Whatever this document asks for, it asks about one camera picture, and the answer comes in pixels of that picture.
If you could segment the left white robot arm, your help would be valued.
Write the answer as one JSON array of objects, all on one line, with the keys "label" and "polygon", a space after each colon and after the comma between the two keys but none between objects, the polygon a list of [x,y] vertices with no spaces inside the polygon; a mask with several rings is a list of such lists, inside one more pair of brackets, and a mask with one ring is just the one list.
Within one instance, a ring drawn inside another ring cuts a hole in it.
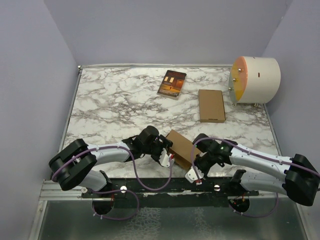
[{"label": "left white robot arm", "polygon": [[110,193],[111,181],[103,170],[93,170],[94,166],[134,162],[149,155],[160,166],[171,168],[168,152],[172,146],[171,140],[149,125],[140,134],[114,144],[88,144],[78,138],[54,156],[48,165],[52,181],[58,183],[62,190],[81,186],[92,189],[103,198]]}]

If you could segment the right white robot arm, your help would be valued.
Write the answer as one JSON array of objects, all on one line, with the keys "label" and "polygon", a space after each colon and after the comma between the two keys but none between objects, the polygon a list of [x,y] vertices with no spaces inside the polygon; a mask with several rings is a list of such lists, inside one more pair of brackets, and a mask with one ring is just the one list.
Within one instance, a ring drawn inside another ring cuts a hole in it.
[{"label": "right white robot arm", "polygon": [[240,169],[233,175],[229,189],[236,196],[251,191],[273,192],[310,207],[319,191],[320,174],[304,155],[271,155],[204,133],[196,137],[192,147],[198,148],[203,154],[190,154],[192,163],[185,174],[190,183],[202,184],[215,164],[221,167],[235,165],[255,170]]}]

